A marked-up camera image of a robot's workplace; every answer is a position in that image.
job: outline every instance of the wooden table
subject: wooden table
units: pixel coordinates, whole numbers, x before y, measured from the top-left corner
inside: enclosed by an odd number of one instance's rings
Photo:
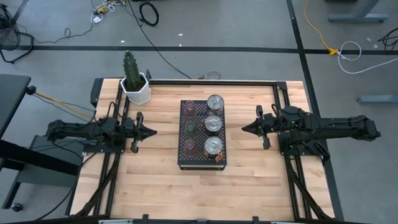
[[[309,111],[303,83],[286,83],[290,104]],[[106,115],[118,85],[118,79],[103,81],[97,118]],[[144,125],[157,130],[157,134],[139,143],[138,154],[129,150],[130,141],[127,142],[119,165],[112,218],[141,218],[149,214],[150,219],[252,220],[253,216],[260,220],[294,219],[285,162],[276,134],[269,135],[272,147],[264,150],[262,138],[241,130],[256,118],[256,105],[262,105],[264,113],[272,112],[274,92],[271,87],[150,87],[151,101],[143,106],[131,103],[129,116],[135,118],[141,111]],[[180,170],[177,165],[180,100],[206,100],[212,94],[221,95],[225,101],[228,165],[224,171]],[[123,94],[120,113],[125,99]],[[79,211],[97,188],[103,156],[95,155],[81,169],[71,214]],[[324,212],[333,217],[321,160],[302,156],[302,163],[308,191]],[[300,214],[304,217],[301,194],[297,188],[296,192]],[[105,198],[101,204],[102,213]]]

